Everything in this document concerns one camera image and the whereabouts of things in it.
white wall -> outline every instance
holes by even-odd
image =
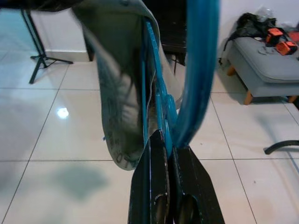
[[[88,60],[82,28],[70,9],[57,13],[32,12],[32,18],[47,54],[65,60]]]
[[[260,7],[265,6],[273,10],[277,23],[290,22],[296,26],[299,22],[299,0],[220,0],[221,20],[218,43],[221,45],[226,39],[236,22],[243,13],[255,13]]]
[[[19,10],[0,10],[0,50],[35,50]]]

floor tile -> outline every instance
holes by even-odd
[[[205,119],[190,143],[199,159],[231,159],[228,145],[210,101]]]
[[[0,89],[0,161],[29,158],[56,92]]]
[[[126,224],[132,174],[112,161],[31,162],[4,224]]]
[[[4,56],[7,54],[6,50],[0,50],[0,62],[4,58]]]
[[[236,164],[258,224],[298,223],[299,170],[291,160],[241,160]]]
[[[70,65],[60,88],[99,90],[99,75],[96,61]]]
[[[111,160],[101,120],[99,91],[60,90],[34,160]]]
[[[68,64],[56,62],[48,68],[40,69],[34,84],[29,80],[36,66],[30,59],[34,52],[10,51],[0,61],[0,88],[58,89]]]
[[[184,88],[185,84],[185,75],[186,75],[186,67],[177,63],[175,76],[178,80],[178,82],[181,84],[181,87]]]
[[[286,108],[288,109],[288,111],[291,113],[291,115],[294,117],[294,119],[297,121],[297,123],[299,124],[299,110],[297,109],[297,107],[295,107],[294,104],[289,104],[284,102]]]
[[[26,162],[0,162],[0,222],[9,207]]]
[[[226,224],[255,224],[232,160],[201,161],[209,173]]]
[[[228,67],[229,66],[219,67],[215,71],[212,92],[245,93],[246,89],[238,75],[227,75]]]
[[[279,101],[245,106],[241,104],[244,98],[245,94],[212,94],[233,157],[289,158],[286,152],[266,155],[263,149],[279,141],[298,138],[299,126],[293,117]],[[299,152],[292,155],[299,157]]]

gray ottoman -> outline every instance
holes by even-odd
[[[264,43],[250,37],[241,37],[233,41],[228,52],[231,67],[228,75],[238,73],[248,88],[245,105],[253,97],[291,96],[293,102],[299,95],[299,61],[294,55],[282,56],[274,51],[260,54]]]

blue tube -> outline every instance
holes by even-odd
[[[146,88],[145,88],[145,60],[144,44],[141,48],[141,69],[142,69],[142,122],[143,122],[143,145],[146,147],[148,140],[147,110],[146,110]]]
[[[189,144],[206,112],[216,61],[218,20],[218,0],[187,0],[185,90],[171,135],[178,148]]]
[[[167,154],[167,159],[170,158],[171,154],[172,154],[172,140],[171,140],[171,134],[169,131],[169,127],[168,127],[168,121],[164,120],[164,142],[165,142],[165,147],[166,147],[166,154]]]
[[[159,93],[156,93],[156,112],[157,112],[158,129],[162,130],[163,115],[162,115],[161,97]]]
[[[146,26],[147,26],[147,31],[150,37],[150,41],[154,53],[154,61],[155,61],[156,74],[157,74],[157,87],[159,89],[158,92],[160,93],[162,104],[165,105],[167,89],[162,76],[162,68],[161,68],[160,57],[159,57],[159,48],[156,42],[156,37],[153,28],[151,27],[149,21],[146,22]]]

gray cloth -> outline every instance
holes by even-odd
[[[143,20],[145,17],[151,20],[159,41],[157,21],[141,0],[85,0],[72,9],[97,55],[102,122],[109,152],[119,167],[134,169],[143,152],[140,69]],[[179,105],[182,89],[160,43],[159,46],[168,93]],[[153,79],[150,77],[148,85],[152,85]],[[149,111],[155,114],[151,105],[154,104],[150,104]],[[155,125],[150,127],[152,133]]]

